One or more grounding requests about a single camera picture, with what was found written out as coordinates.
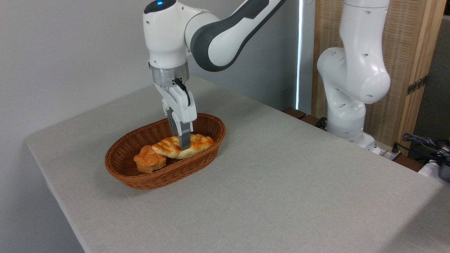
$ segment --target bread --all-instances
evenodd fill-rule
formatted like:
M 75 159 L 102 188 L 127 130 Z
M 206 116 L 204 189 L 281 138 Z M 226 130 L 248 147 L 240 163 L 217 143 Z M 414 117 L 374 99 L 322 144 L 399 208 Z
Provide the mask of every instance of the bread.
M 152 146 L 147 145 L 141 148 L 141 151 L 133 159 L 136 162 L 138 170 L 144 173 L 151 173 L 164 167 L 167 158 L 163 155 L 157 154 Z
M 152 146 L 152 149 L 160 155 L 175 159 L 184 159 L 191 157 L 205 149 L 211 147 L 214 140 L 211 137 L 205 137 L 201 134 L 191 134 L 191 143 L 188 149 L 181 151 L 180 140 L 178 136 L 165 138 Z

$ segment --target woven panel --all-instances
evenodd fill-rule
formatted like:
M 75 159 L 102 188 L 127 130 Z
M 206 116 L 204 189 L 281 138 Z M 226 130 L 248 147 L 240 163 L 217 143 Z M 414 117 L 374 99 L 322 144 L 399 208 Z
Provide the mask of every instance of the woven panel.
M 409 84 L 412 84 L 428 75 L 445 5 L 446 0 L 426 1 L 417 48 L 415 50 L 416 55 L 411 68 Z M 401 136 L 403 133 L 414 132 L 416 119 L 422 100 L 423 89 L 424 88 L 420 88 L 406 97 L 405 106 L 399 125 L 399 132 L 397 134 L 397 141 L 402 139 Z M 409 146 L 408 142 L 401 143 L 405 146 Z
M 391 0 L 383 33 L 383 56 L 391 76 L 391 88 L 380 102 L 367 105 L 364 131 L 376 140 L 391 144 L 396 139 L 405 89 L 409 85 L 411 61 L 423 16 L 423 0 Z M 320 54 L 333 46 L 342 47 L 339 37 L 342 0 L 318 0 L 316 6 L 315 63 Z M 314 70 L 312 113 L 326 117 L 327 102 L 322 79 Z

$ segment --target table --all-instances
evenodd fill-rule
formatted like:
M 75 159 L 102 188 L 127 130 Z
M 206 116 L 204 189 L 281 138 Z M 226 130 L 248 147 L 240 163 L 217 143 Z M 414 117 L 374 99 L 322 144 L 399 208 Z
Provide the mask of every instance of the table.
M 104 166 L 117 139 L 164 118 L 153 86 L 26 139 L 87 253 L 450 251 L 448 188 L 200 78 L 187 86 L 227 135 L 211 164 L 162 188 Z

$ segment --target wicker basket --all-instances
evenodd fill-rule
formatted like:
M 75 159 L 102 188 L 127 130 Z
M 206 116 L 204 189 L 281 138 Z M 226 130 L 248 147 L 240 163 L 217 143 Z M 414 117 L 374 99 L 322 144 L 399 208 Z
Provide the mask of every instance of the wicker basket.
M 225 137 L 225 125 L 213 115 L 198 113 L 193 122 L 193 134 L 209 136 L 216 142 L 208 149 L 186 159 L 167 158 L 167 165 L 155 172 L 146 174 L 138 171 L 133 157 L 145 145 L 153 145 L 164 138 L 171 137 L 169 121 L 160 121 L 133 130 L 117 140 L 105 156 L 108 172 L 126 185 L 140 190 L 163 187 L 195 173 L 216 158 L 219 145 Z

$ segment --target basket rim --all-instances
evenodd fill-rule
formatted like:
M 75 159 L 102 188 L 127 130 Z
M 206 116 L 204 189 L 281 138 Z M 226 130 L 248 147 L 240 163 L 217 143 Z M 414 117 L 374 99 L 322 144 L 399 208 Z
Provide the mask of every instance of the basket rim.
M 225 134 L 226 134 L 226 127 L 225 124 L 223 123 L 223 121 L 211 114 L 207 114 L 207 113 L 197 113 L 197 117 L 209 117 L 212 118 L 213 120 L 217 121 L 219 124 L 219 128 L 221 128 L 223 130 L 223 134 L 219 135 L 219 137 L 217 138 L 217 140 L 215 140 L 214 144 L 209 147 L 208 149 L 199 152 L 198 154 L 195 154 L 191 157 L 185 158 L 185 159 L 180 159 L 179 161 L 169 165 L 169 166 L 165 166 L 155 172 L 151 172 L 151 173 L 145 173 L 145 174 L 141 174 L 141 175 L 136 175 L 136 176 L 126 176 L 123 174 L 118 173 L 117 171 L 114 170 L 113 166 L 111 165 L 111 156 L 114 153 L 115 149 L 117 149 L 121 142 L 123 142 L 129 135 L 132 135 L 138 131 L 140 131 L 142 128 L 148 127 L 151 124 L 155 124 L 158 122 L 163 122 L 163 121 L 168 121 L 167 118 L 163 118 L 161 120 L 155 121 L 153 123 L 150 123 L 148 125 L 145 126 L 141 126 L 137 129 L 134 129 L 128 133 L 126 133 L 124 136 L 122 136 L 121 138 L 119 138 L 116 142 L 114 142 L 114 144 L 108 149 L 108 151 L 106 152 L 105 155 L 105 165 L 106 165 L 106 169 L 108 170 L 108 172 L 114 176 L 117 179 L 121 179 L 121 178 L 137 178 L 137 179 L 142 179 L 142 180 L 151 180 L 151 179 L 155 179 L 161 176 L 164 176 L 165 174 L 170 173 L 171 171 L 177 169 L 178 167 L 184 166 L 186 164 L 189 164 L 197 159 L 201 159 L 204 156 L 207 156 L 209 153 L 211 152 L 217 152 L 217 150 L 219 149 L 219 146 L 221 145 L 223 139 L 225 138 Z

